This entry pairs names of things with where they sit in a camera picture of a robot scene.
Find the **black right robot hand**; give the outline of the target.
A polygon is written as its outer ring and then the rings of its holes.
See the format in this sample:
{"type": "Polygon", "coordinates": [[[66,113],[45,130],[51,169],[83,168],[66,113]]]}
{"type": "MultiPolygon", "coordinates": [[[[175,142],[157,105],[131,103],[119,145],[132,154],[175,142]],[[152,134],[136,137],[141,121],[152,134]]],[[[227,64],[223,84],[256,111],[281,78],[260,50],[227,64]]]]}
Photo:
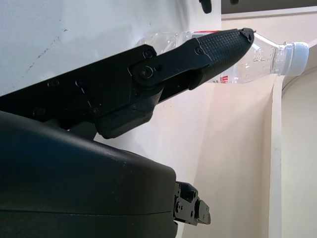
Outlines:
{"type": "Polygon", "coordinates": [[[219,31],[158,55],[141,45],[0,98],[3,238],[173,238],[211,223],[175,171],[94,140],[147,123],[250,49],[250,28],[219,31]]]}

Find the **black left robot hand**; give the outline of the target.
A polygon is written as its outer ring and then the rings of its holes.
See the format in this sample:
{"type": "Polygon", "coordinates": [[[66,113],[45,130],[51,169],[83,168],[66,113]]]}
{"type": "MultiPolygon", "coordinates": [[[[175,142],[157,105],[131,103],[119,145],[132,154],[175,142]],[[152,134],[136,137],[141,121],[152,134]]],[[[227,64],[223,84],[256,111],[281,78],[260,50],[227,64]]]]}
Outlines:
{"type": "MultiPolygon", "coordinates": [[[[199,0],[199,3],[202,6],[203,12],[209,14],[212,12],[212,2],[211,0],[199,0]]],[[[236,5],[239,3],[239,0],[230,0],[231,5],[236,5]]]]}

